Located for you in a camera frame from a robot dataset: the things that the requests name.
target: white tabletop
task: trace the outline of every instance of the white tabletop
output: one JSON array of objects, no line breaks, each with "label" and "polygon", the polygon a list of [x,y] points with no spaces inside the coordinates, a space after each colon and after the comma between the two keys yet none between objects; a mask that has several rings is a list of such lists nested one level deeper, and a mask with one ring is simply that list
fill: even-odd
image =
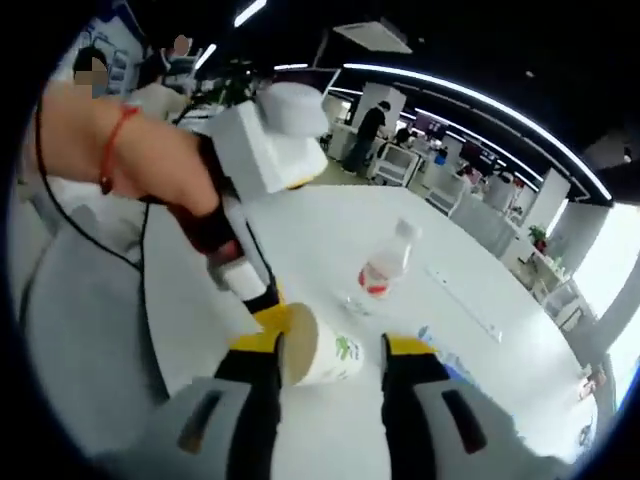
[{"label": "white tabletop", "polygon": [[[155,263],[157,283],[210,282],[200,267],[187,275],[167,260],[188,245],[176,240],[175,231],[169,234],[177,229],[175,222],[163,221],[160,217],[167,214],[156,213],[150,217],[145,245],[165,245],[147,247],[146,262],[148,268]],[[406,189],[368,186],[282,192],[251,206],[248,214],[286,300],[304,302],[328,323],[358,335],[368,354],[361,374],[344,383],[283,390],[273,478],[389,478],[380,418],[379,335],[417,335],[425,325],[461,358],[481,389],[514,417],[530,448],[540,455],[575,459],[580,430],[596,412],[593,398],[578,401],[580,365],[544,310],[496,258],[447,217]],[[393,233],[400,217],[423,228],[410,270],[380,303],[380,316],[354,318],[342,300],[359,293],[360,267],[376,244]],[[162,226],[154,229],[158,221]],[[147,281],[151,335],[154,346],[162,345],[156,348],[160,369],[165,382],[178,388],[190,371],[215,371],[216,355],[199,350],[207,348],[202,338],[215,336],[216,327],[207,310],[213,308],[211,302],[200,302],[200,312],[189,307],[189,314],[180,315],[179,326],[177,307],[173,318],[166,314],[165,306],[171,303],[185,302],[174,302],[171,289]],[[495,325],[502,332],[501,342],[479,323]],[[181,376],[180,382],[173,381],[175,375]]]}]

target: white bottle cap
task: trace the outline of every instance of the white bottle cap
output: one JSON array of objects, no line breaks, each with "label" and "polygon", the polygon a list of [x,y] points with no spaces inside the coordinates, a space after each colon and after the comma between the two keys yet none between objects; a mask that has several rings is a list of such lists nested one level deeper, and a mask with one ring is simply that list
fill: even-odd
[{"label": "white bottle cap", "polygon": [[396,225],[396,235],[411,242],[415,242],[422,236],[422,229],[401,218],[398,220],[398,224]]}]

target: white paper cup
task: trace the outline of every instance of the white paper cup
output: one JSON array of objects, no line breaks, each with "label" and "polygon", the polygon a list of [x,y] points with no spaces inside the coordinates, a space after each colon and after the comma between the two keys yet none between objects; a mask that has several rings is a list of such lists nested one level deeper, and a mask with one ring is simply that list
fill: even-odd
[{"label": "white paper cup", "polygon": [[286,385],[345,380],[360,371],[362,344],[328,326],[301,303],[291,309],[291,330],[284,338],[282,376]]}]

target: cable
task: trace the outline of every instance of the cable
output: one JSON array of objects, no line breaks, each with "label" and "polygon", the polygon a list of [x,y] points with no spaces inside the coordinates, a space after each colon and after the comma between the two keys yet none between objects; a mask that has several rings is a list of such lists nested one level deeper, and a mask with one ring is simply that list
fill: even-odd
[{"label": "cable", "polygon": [[42,181],[44,182],[44,186],[45,189],[47,190],[47,194],[49,195],[49,198],[51,199],[51,201],[53,202],[53,204],[56,207],[56,210],[58,210],[58,212],[60,213],[60,215],[62,215],[62,217],[85,239],[87,239],[88,241],[90,241],[91,243],[93,243],[96,247],[98,247],[100,250],[108,253],[109,255],[113,255],[116,258],[119,258],[120,260],[122,260],[123,262],[129,264],[131,267],[135,268],[136,270],[138,270],[138,266],[133,263],[131,260],[129,260],[127,257],[125,257],[124,255],[119,254],[118,252],[115,252],[113,250],[111,250],[109,247],[103,245],[102,243],[100,243],[98,240],[96,240],[95,238],[93,238],[91,235],[89,235],[85,230],[82,229],[82,227],[80,227],[80,225],[78,225],[75,220],[73,220],[68,214],[67,212],[65,212],[64,208],[62,207],[62,205],[60,205],[60,202],[58,202],[58,199],[56,198],[56,196],[53,193],[53,190],[51,190],[51,185],[49,185],[49,181],[47,180],[47,170],[46,167],[44,165],[44,157],[42,155],[42,132],[41,132],[41,127],[42,127],[42,97],[40,97],[38,99],[38,104],[36,105],[36,125],[35,125],[35,140],[36,140],[36,160],[38,162],[38,171],[40,172],[40,177],[42,177]]}]

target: ceiling vent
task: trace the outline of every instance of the ceiling vent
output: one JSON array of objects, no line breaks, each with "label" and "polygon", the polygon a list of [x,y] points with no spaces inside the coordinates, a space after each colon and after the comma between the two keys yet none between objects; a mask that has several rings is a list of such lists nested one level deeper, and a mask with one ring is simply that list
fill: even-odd
[{"label": "ceiling vent", "polygon": [[412,53],[406,35],[384,18],[342,25],[333,30],[372,52]]}]

